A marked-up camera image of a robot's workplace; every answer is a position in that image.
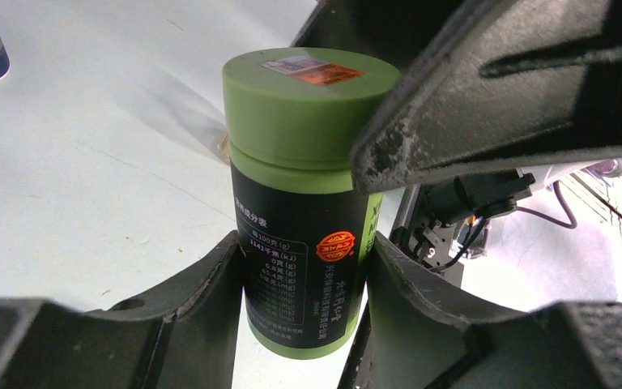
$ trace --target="green cap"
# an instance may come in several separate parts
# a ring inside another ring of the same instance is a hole
[[[352,142],[399,78],[387,62],[341,50],[242,54],[223,67],[230,141],[279,167],[346,169]]]

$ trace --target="orange logo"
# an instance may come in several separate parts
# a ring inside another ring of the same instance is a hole
[[[354,247],[356,238],[348,231],[332,233],[318,243],[316,254],[326,262],[337,262],[347,255],[354,254],[351,248]]]

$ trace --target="green bottle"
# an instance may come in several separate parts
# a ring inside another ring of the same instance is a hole
[[[323,357],[358,321],[381,194],[353,190],[351,143],[399,71],[334,49],[268,49],[223,68],[249,326],[284,357]]]

